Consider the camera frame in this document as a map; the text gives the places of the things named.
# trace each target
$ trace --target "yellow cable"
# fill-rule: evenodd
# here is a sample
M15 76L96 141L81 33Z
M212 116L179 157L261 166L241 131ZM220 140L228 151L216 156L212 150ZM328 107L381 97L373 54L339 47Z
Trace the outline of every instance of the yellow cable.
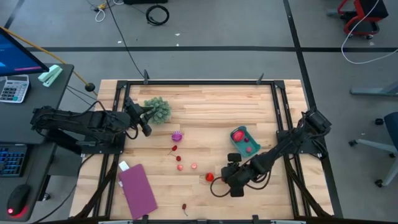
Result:
M0 28L2 28L2 29L3 29L4 31L6 31L8 34L13 35L14 37L20 39L21 41L23 41L23 42L29 44L30 46L32 46L32 47L34 47L34 48L36 48L37 50L41 50L41 51L45 52L46 54L51 55L52 57L54 57L55 59L57 59L57 60L60 61L61 63L66 64L66 62L64 62L62 59L60 59L60 58L59 58L58 56L56 56L55 54L49 52L48 50L45 50L45 49L43 49L43 48L41 48L41 47L39 47L39 46L37 46L37 45L35 45L35 44L29 42L28 40L25 40L24 38L20 37L19 35L17 35L17 34L15 34L15 33L11 32L11 31L9 31L8 29L6 29L6 28L4 28L4 27L1 27L1 26L0 26ZM75 74L85 85L88 85L88 83L86 82L86 80L85 80L83 77L81 77L81 76L79 75L78 72L76 72L76 71L73 71L73 72L74 72L74 74Z

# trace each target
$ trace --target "computer mouse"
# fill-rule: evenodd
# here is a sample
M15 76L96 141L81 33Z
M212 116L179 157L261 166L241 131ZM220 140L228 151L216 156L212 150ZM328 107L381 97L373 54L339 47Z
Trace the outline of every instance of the computer mouse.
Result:
M29 195L30 187L27 184L18 185L10 194L7 203L7 213L9 215L18 215L24 209Z

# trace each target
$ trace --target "calculator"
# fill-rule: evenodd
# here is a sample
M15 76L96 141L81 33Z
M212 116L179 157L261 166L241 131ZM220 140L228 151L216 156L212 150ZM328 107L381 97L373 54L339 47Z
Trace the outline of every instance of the calculator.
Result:
M0 95L0 102L22 103L29 88L30 83L27 75L6 77L6 83Z

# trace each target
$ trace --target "computer monitor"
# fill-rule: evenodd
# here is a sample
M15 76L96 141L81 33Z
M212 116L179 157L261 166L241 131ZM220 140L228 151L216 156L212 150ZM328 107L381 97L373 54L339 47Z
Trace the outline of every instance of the computer monitor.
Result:
M48 71L47 66L0 28L0 77Z

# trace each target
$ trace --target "wooden tabletop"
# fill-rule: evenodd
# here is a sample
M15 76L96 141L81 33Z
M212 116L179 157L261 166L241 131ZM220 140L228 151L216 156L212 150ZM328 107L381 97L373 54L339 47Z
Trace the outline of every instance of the wooden tabletop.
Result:
M284 80L290 113L294 125L307 110L300 80ZM117 80L102 80L98 100L111 110ZM158 209L149 214L150 219L260 219L293 218L289 188L283 159L278 159L272 169L271 180L264 190L244 189L245 196L216 198L210 193L210 184L204 174L220 176L227 164L227 154L236 152L229 134L245 125L253 138L266 152L277 144L277 122L269 85L133 85L130 97L144 105L144 100L162 96L172 107L171 119L162 125L150 124L152 135L146 138L141 132L136 140L126 140L119 161L131 167L142 164L155 195ZM284 128L287 129L282 114ZM183 133L183 140L174 143L171 134ZM169 155L181 156L177 162ZM78 178L70 215L77 214L91 198L98 185L102 155L93 156L82 168ZM305 183L317 202L328 213L333 213L321 162L309 155L300 155ZM191 169L196 163L197 169ZM177 165L183 165L183 171ZM228 186L215 183L216 194L223 194ZM100 211L104 211L107 190L104 191ZM303 207L299 190L297 200L300 214ZM185 216L182 204L187 204ZM111 219L131 219L123 189L117 184L114 190Z

